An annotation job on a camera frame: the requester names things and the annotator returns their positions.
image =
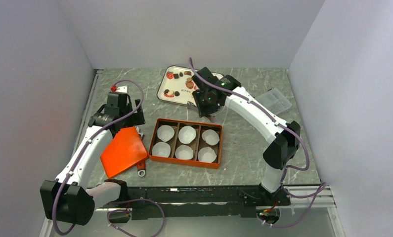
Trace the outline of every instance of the white enclosure wall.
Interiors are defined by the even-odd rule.
[[[289,73],[347,236],[393,237],[393,0],[327,0]]]
[[[0,0],[0,237],[39,235],[39,188],[70,159],[93,74],[55,0]]]
[[[324,0],[58,2],[94,68],[287,68]]]

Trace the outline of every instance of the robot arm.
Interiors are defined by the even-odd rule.
[[[301,131],[300,125],[295,121],[288,124],[284,119],[272,114],[268,109],[258,103],[273,116],[276,120],[276,122],[273,122],[260,108],[250,103],[251,101],[256,101],[255,98],[232,76],[226,75],[222,79],[218,79],[206,67],[199,70],[198,74],[211,84],[231,90],[249,99],[249,101],[246,101],[234,94],[212,88],[201,81],[196,75],[192,77],[192,80],[200,88],[192,93],[200,117],[209,117],[211,114],[217,112],[221,106],[227,106],[247,120],[265,138],[265,146],[268,144],[269,146],[263,154],[263,159],[266,161],[266,170],[261,187],[264,189],[266,198],[275,199],[277,195],[282,194],[280,182],[285,165],[294,157],[299,147],[298,140],[282,127],[277,126],[277,124],[284,124],[285,127],[296,132],[298,135]]]
[[[145,123],[142,108],[136,109],[136,112],[125,120],[108,126],[107,129],[102,130],[97,136],[94,134],[100,131],[103,126],[109,125],[131,112],[132,104],[127,94],[126,86],[109,92],[107,104],[102,105],[97,113],[90,118],[89,127],[80,143],[80,148],[85,147],[89,143],[87,148],[84,152],[81,151],[82,149],[77,149],[67,166],[57,175],[55,180],[46,180],[41,186],[42,203],[48,219],[52,219],[55,201],[57,202],[57,221],[85,225],[89,222],[95,209],[111,201],[129,199],[126,191],[127,185],[124,181],[107,180],[93,189],[87,189],[87,183],[91,172],[100,159],[100,155],[112,141],[115,134],[121,128]],[[68,181],[64,183],[67,174],[70,174],[70,176]],[[57,196],[57,192],[62,185],[64,185],[62,187],[62,195]]]

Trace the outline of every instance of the brown tray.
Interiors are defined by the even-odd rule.
[[[161,140],[157,137],[157,129],[162,125],[171,126],[175,130],[174,137],[172,139],[170,139],[170,141],[167,142],[167,144],[170,145],[170,149],[171,149],[169,157],[157,157],[157,156],[151,155],[154,144],[161,142]],[[176,148],[179,147],[180,145],[183,145],[183,143],[181,143],[179,141],[178,135],[179,135],[180,129],[184,126],[192,126],[196,130],[196,138],[191,143],[186,144],[187,146],[189,146],[193,150],[193,158],[190,160],[183,160],[183,159],[175,158]],[[218,133],[219,142],[214,146],[208,145],[202,139],[202,133],[208,129],[212,129]],[[156,126],[154,128],[153,138],[151,140],[151,145],[150,145],[150,149],[149,149],[149,157],[153,161],[218,169],[219,163],[221,161],[221,146],[222,146],[222,126],[221,125],[211,124],[211,123],[202,123],[202,122],[189,122],[189,121],[182,121],[182,120],[173,120],[173,119],[167,119],[167,118],[159,118],[157,120]],[[198,160],[198,152],[204,147],[211,147],[215,151],[217,158],[214,160],[214,162],[208,163],[208,162],[202,162],[202,161]]]

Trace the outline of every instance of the strawberry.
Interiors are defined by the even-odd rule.
[[[167,73],[166,73],[166,77],[167,77],[168,79],[173,79],[173,77],[174,77],[173,72],[167,72]]]

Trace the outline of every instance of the orange cutting board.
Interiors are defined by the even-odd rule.
[[[100,156],[108,178],[145,160],[148,153],[135,127],[122,128]]]

